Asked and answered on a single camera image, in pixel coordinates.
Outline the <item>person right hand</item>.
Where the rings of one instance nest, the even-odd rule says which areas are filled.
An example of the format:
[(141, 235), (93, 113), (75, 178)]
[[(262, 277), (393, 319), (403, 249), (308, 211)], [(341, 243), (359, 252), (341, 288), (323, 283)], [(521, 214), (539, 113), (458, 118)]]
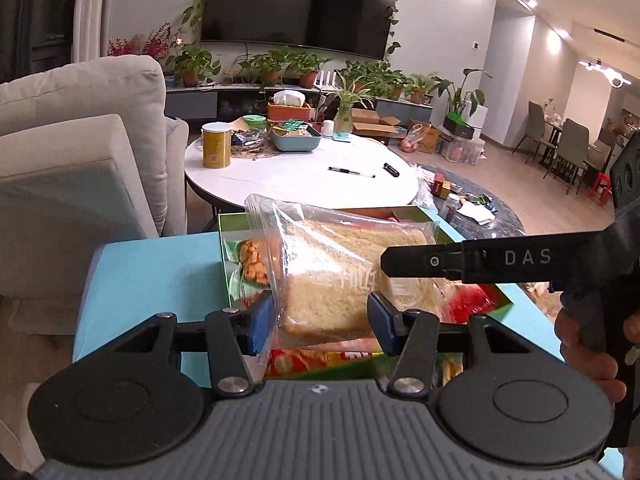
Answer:
[(579, 373), (593, 380), (608, 396), (612, 404), (623, 400), (626, 386), (616, 376), (618, 365), (607, 353), (593, 352), (579, 338), (579, 326), (562, 309), (554, 322), (555, 336), (561, 341), (560, 352), (564, 361)]

